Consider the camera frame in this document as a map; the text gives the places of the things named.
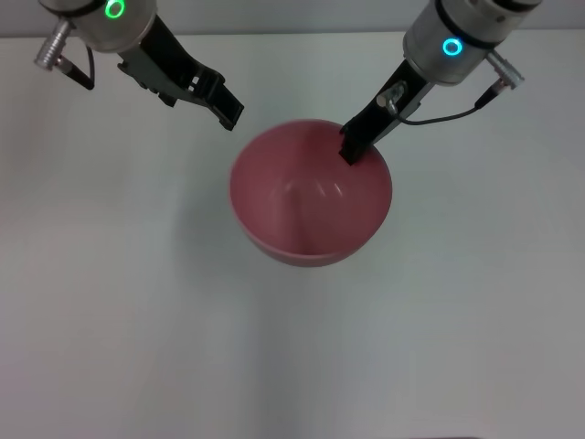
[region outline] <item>white table surface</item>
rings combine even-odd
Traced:
[[[233,133],[115,56],[87,92],[32,64],[39,39],[0,40],[3,439],[585,436],[585,31],[515,33],[520,89],[383,140],[387,221],[316,270],[240,233],[229,168],[276,123],[345,123],[401,35],[181,41],[246,104]]]

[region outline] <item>cable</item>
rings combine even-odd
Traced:
[[[439,117],[437,119],[428,119],[426,121],[409,121],[409,120],[403,118],[402,116],[400,116],[399,114],[392,114],[392,117],[394,117],[397,121],[404,123],[405,125],[420,126],[420,125],[429,125],[431,123],[454,121],[456,119],[461,119],[462,117],[469,116],[470,114],[477,112],[477,110],[479,110],[479,109],[472,108],[471,110],[469,110],[467,112],[460,112],[459,114],[454,114],[453,116]]]
[[[93,51],[88,46],[86,46],[86,49],[88,51],[88,62],[90,63],[90,76],[86,75],[79,67],[62,55],[58,57],[58,62],[55,67],[65,76],[76,81],[81,87],[93,90],[95,87],[95,61],[93,59]]]
[[[90,63],[90,81],[95,84],[95,61],[93,59],[93,50],[89,46],[85,47],[88,50],[88,62]]]
[[[469,116],[470,114],[473,114],[478,110],[481,110],[483,107],[485,107],[485,105],[487,105],[495,98],[497,98],[505,88],[506,88],[505,83],[502,80],[497,80],[489,89],[485,91],[482,97],[477,100],[477,102],[475,103],[471,110],[468,110],[467,112],[460,112],[459,114],[454,114],[453,116],[439,117],[437,119],[428,119],[426,121],[409,121],[408,119],[405,119],[398,113],[398,110],[396,109],[396,106],[394,106],[394,104],[392,104],[392,109],[394,111],[390,111],[390,114],[392,114],[392,117],[394,117],[394,119],[396,119],[397,121],[410,126],[421,126],[429,125],[431,123],[454,121],[456,119],[461,119],[463,117]]]

